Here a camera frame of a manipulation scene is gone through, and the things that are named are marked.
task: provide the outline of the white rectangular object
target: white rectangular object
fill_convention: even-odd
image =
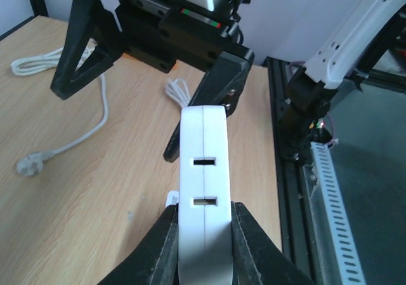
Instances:
[[[180,284],[231,284],[230,175],[222,106],[182,110],[180,128]]]

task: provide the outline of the wall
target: wall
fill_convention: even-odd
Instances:
[[[114,10],[118,0],[101,0]],[[72,0],[46,0],[51,17],[68,20]],[[241,27],[256,54],[287,61],[306,60],[338,26],[356,0],[252,0],[240,7]]]
[[[30,0],[0,1],[0,35],[33,15]]]

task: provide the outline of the white cable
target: white cable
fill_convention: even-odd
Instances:
[[[13,63],[11,63],[11,69],[16,76],[31,76],[47,69],[54,68],[58,65],[62,50],[63,48],[59,48],[45,55],[38,55],[15,60]],[[94,48],[86,48],[77,67],[80,67],[94,50]],[[50,160],[55,155],[65,152],[66,150],[71,149],[82,141],[85,141],[91,135],[96,133],[107,122],[108,102],[106,95],[106,78],[104,74],[101,74],[99,78],[102,93],[101,99],[103,100],[104,109],[103,119],[99,122],[99,124],[97,124],[92,130],[90,130],[77,140],[69,143],[68,145],[65,145],[64,147],[60,147],[56,150],[35,152],[25,156],[17,163],[16,168],[18,173],[24,176],[33,176],[38,174],[44,168],[45,161]]]
[[[168,80],[168,83],[165,87],[166,94],[174,100],[181,108],[184,108],[189,105],[192,97],[190,96],[188,85],[184,79]]]

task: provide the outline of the hole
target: hole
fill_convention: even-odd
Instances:
[[[214,51],[209,51],[207,55],[209,56],[209,58],[212,58],[213,60],[217,58],[217,54]]]
[[[349,277],[348,280],[351,281],[351,282],[357,282],[357,283],[361,282],[360,280],[355,279],[353,277]]]
[[[351,274],[358,274],[358,271],[355,271],[355,270],[346,269],[346,271],[351,273]]]
[[[193,159],[194,166],[215,166],[215,158],[203,158],[203,159]]]
[[[217,198],[193,199],[194,206],[217,206]]]
[[[165,29],[162,29],[162,30],[160,31],[160,33],[161,33],[164,37],[169,37],[169,32],[166,31]]]

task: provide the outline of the wooden tabletop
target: wooden tabletop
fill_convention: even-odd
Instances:
[[[168,78],[194,91],[203,73],[178,62],[168,75],[123,57],[106,73],[110,117],[89,140],[25,178],[15,163],[56,149],[103,115],[98,81],[61,101],[54,70],[15,77],[10,63],[63,46],[67,24],[38,17],[0,42],[0,284],[96,284],[140,242],[178,189],[178,161],[162,158],[180,119]],[[281,248],[265,68],[253,67],[228,119],[231,193]]]

